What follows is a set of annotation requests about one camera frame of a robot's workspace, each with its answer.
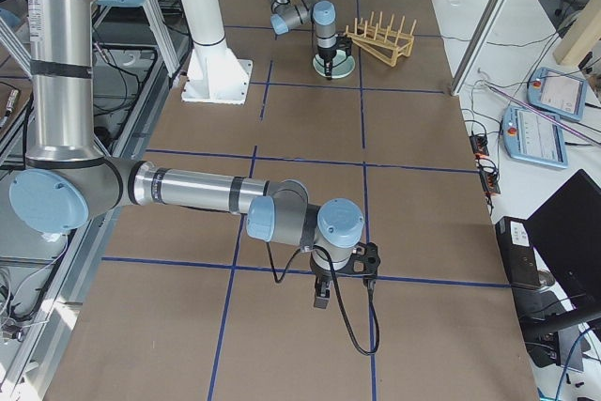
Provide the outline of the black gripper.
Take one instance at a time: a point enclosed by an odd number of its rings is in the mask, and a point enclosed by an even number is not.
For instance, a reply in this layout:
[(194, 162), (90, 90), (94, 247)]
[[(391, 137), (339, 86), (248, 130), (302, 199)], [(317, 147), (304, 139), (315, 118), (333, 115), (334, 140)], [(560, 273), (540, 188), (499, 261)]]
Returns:
[(322, 268), (312, 257), (310, 258), (310, 268), (316, 277), (314, 307), (317, 309), (326, 309), (329, 305), (331, 292), (330, 283), (332, 281), (331, 269), (329, 264)]
[(335, 47), (317, 47), (317, 54), (323, 61), (324, 76), (327, 80), (332, 79), (333, 59), (335, 58)]

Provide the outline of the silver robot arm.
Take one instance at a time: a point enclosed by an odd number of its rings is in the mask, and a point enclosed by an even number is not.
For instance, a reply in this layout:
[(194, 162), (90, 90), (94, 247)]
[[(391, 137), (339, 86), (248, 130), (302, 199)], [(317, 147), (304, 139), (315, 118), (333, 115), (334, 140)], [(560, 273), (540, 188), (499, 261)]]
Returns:
[(282, 35), (301, 25), (311, 23), (316, 31), (317, 55), (322, 60), (323, 74), (331, 79), (333, 61), (337, 56), (336, 11), (329, 0), (269, 0), (270, 23), (276, 35)]
[[(314, 307), (325, 308), (334, 284), (339, 307), (339, 274), (353, 274), (366, 262), (360, 243), (364, 225), (352, 201), (312, 205), (295, 180), (272, 182), (161, 168), (152, 162), (104, 156), (95, 148), (91, 9), (140, 6), (145, 0), (28, 0), (30, 71), (36, 114), (36, 143), (25, 153), (25, 170), (9, 188), (15, 213), (42, 233), (70, 231), (109, 209), (151, 203), (246, 215), (247, 234), (267, 243), (276, 284), (292, 259), (311, 252), (316, 275)], [(185, 101), (242, 104), (252, 62), (238, 60), (225, 40), (218, 0), (181, 0), (192, 27), (193, 44)], [(281, 35), (311, 21), (324, 75), (345, 39), (336, 34), (335, 9), (327, 0), (269, 0), (271, 24)], [(270, 242), (297, 246), (280, 278)], [(364, 274), (374, 274), (368, 270)]]

